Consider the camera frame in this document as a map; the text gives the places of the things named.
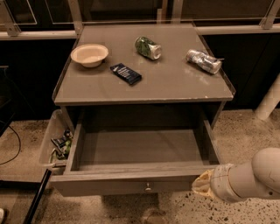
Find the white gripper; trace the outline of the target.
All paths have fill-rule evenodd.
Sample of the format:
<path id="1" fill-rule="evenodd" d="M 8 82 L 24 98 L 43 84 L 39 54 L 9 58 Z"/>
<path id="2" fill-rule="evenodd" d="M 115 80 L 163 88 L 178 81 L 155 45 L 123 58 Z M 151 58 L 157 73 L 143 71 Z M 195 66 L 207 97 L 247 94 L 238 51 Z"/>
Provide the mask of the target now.
<path id="1" fill-rule="evenodd" d="M 229 182 L 229 170 L 232 167 L 232 164 L 220 164 L 213 170 L 203 172 L 193 181 L 192 191 L 204 197 L 216 197 L 227 203 L 243 201 Z"/>

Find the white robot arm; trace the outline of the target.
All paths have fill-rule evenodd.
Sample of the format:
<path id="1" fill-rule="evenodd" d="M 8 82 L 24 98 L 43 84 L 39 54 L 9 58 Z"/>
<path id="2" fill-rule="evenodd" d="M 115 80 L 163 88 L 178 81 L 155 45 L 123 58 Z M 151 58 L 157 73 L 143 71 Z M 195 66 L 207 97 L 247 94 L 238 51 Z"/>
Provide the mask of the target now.
<path id="1" fill-rule="evenodd" d="M 279 97 L 275 80 L 257 109 L 221 113 L 214 132 L 222 161 L 194 180 L 195 193 L 227 203 L 280 199 Z"/>

